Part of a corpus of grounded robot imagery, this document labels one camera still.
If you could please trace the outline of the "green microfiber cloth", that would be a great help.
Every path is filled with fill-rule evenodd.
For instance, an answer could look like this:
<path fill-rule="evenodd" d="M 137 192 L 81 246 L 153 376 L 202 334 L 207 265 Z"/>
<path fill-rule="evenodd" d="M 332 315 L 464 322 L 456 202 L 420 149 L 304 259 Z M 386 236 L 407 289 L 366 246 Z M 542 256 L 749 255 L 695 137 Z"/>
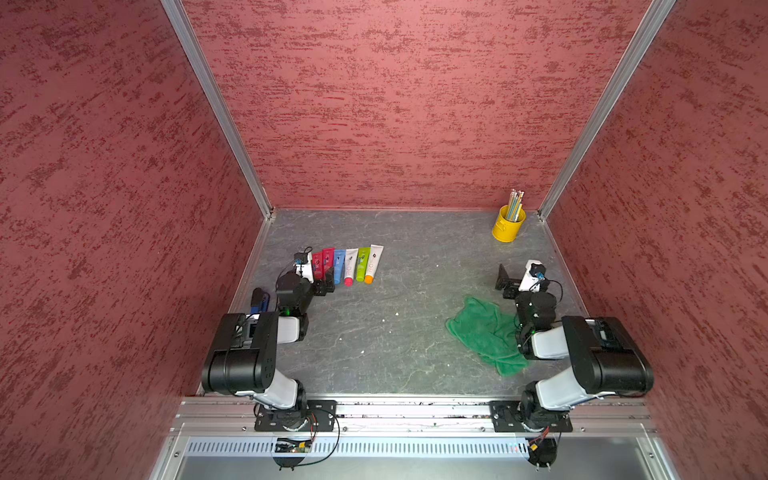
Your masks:
<path fill-rule="evenodd" d="M 446 329 L 501 377 L 512 377 L 529 366 L 517 343 L 518 316 L 494 302 L 466 296 L 462 309 L 446 321 Z"/>

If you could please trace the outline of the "white tube orange cap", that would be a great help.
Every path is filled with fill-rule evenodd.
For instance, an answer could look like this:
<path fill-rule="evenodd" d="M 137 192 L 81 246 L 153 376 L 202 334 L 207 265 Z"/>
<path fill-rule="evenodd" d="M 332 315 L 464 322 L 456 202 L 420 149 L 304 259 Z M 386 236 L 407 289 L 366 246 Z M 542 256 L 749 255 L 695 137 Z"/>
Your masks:
<path fill-rule="evenodd" d="M 370 246 L 369 257 L 368 257 L 368 262 L 366 266 L 366 273 L 364 276 L 364 282 L 366 284 L 373 283 L 383 250 L 384 250 L 384 247 L 382 245 L 372 244 Z"/>

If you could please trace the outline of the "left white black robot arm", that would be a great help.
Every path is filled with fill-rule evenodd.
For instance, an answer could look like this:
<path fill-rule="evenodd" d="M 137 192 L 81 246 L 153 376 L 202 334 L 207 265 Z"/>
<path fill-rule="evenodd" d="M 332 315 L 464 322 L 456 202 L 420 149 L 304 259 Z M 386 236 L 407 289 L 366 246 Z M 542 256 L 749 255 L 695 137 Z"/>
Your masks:
<path fill-rule="evenodd" d="M 306 337 L 310 280 L 295 272 L 278 278 L 276 308 L 222 317 L 201 373 L 203 392 L 255 403 L 256 431 L 331 432 L 336 402 L 310 400 L 300 381 L 277 368 L 277 347 Z"/>

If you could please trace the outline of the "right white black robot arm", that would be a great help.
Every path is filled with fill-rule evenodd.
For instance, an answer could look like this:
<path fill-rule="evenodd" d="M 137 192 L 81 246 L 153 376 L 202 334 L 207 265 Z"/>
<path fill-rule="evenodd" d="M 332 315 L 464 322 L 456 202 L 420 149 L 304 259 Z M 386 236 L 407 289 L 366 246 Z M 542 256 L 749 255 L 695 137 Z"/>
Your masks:
<path fill-rule="evenodd" d="M 495 432 L 545 436 L 571 432 L 569 414 L 578 405 L 605 396 L 642 397 L 654 385 L 650 363 L 622 323 L 613 317 L 556 315 L 558 300 L 546 267 L 530 260 L 522 277 L 498 269 L 495 289 L 515 303 L 515 342 L 528 360 L 566 359 L 570 367 L 527 384 L 515 401 L 489 404 Z"/>

